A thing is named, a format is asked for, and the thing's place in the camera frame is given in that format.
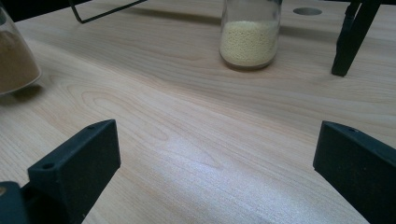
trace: glass jar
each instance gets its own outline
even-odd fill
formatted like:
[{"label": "glass jar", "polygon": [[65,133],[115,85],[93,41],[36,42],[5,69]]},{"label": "glass jar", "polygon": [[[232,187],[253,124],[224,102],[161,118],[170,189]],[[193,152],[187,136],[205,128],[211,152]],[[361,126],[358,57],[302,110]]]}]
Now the glass jar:
[{"label": "glass jar", "polygon": [[26,87],[40,75],[32,52],[0,2],[0,95]]},{"label": "glass jar", "polygon": [[221,58],[237,68],[262,68],[276,55],[282,0],[224,0]]}]

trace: metal wire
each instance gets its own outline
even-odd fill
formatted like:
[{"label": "metal wire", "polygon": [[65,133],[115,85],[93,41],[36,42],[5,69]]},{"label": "metal wire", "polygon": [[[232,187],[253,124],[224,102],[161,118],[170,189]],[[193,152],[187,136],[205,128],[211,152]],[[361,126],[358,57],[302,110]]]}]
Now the metal wire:
[{"label": "metal wire", "polygon": [[104,13],[102,13],[102,14],[99,14],[99,15],[97,15],[97,16],[93,16],[93,17],[88,18],[88,19],[85,19],[85,20],[83,20],[83,19],[78,15],[78,11],[77,11],[77,9],[76,9],[76,5],[75,5],[75,3],[73,2],[73,0],[68,0],[68,1],[69,1],[70,7],[71,7],[72,10],[73,10],[73,13],[75,14],[75,17],[76,17],[77,21],[79,21],[80,23],[83,24],[83,23],[87,23],[87,22],[89,22],[89,21],[97,20],[97,19],[99,19],[99,18],[102,18],[102,17],[107,16],[107,15],[109,15],[109,14],[112,14],[112,13],[114,13],[114,12],[121,11],[121,10],[123,10],[123,9],[125,9],[125,8],[132,7],[132,6],[135,6],[135,5],[137,5],[137,4],[146,2],[146,1],[148,1],[148,0],[137,0],[137,1],[135,1],[135,2],[132,2],[131,4],[128,4],[128,5],[125,5],[125,6],[122,6],[122,7],[116,7],[116,8],[114,8],[114,9],[111,9],[111,10],[107,11],[107,12],[104,12]]}]

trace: wood grain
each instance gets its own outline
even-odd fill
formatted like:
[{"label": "wood grain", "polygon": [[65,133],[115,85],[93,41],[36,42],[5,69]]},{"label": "wood grain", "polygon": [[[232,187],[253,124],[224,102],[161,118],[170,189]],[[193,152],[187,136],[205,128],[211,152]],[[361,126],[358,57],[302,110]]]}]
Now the wood grain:
[{"label": "wood grain", "polygon": [[322,120],[396,147],[396,10],[380,8],[341,78],[330,71],[346,8],[284,1],[276,60],[252,72],[220,59],[220,0],[150,0],[84,25],[70,9],[18,22],[43,77],[0,98],[0,181],[25,184],[35,161],[115,119],[122,166],[84,223],[365,223],[312,161]]}]

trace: black plastic part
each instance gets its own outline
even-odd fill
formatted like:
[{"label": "black plastic part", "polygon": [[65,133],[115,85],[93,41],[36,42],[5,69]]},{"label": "black plastic part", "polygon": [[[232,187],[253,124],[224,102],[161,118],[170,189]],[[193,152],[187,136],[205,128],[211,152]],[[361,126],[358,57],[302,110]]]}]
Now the black plastic part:
[{"label": "black plastic part", "polygon": [[[30,190],[35,192],[33,195],[45,194],[50,206],[59,204],[56,210],[62,223],[81,223],[119,168],[116,121],[102,121],[81,130],[31,166],[30,183],[24,193]],[[46,218],[49,214],[48,206],[37,210],[40,206],[28,207],[32,219]],[[61,223],[61,220],[37,223]]]},{"label": "black plastic part", "polygon": [[370,223],[396,223],[395,148],[323,121],[314,167]]},{"label": "black plastic part", "polygon": [[29,224],[20,186],[11,181],[0,183],[0,223]]},{"label": "black plastic part", "polygon": [[344,77],[347,74],[381,3],[382,0],[364,0],[361,4],[360,0],[352,0],[346,10],[343,28],[338,37],[332,74],[339,77]]},{"label": "black plastic part", "polygon": [[28,213],[30,223],[68,223],[68,219],[64,214],[66,208],[63,206],[62,203],[55,201],[46,193],[33,188],[30,183],[23,186],[23,188],[21,189],[21,193],[27,208],[26,211]]}]

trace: white powder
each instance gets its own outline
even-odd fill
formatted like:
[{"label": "white powder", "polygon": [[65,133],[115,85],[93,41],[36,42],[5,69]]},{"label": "white powder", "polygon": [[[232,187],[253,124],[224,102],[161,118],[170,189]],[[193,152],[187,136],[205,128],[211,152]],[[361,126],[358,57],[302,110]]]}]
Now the white powder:
[{"label": "white powder", "polygon": [[267,65],[276,55],[276,21],[230,21],[223,27],[220,42],[222,58],[233,65]]}]

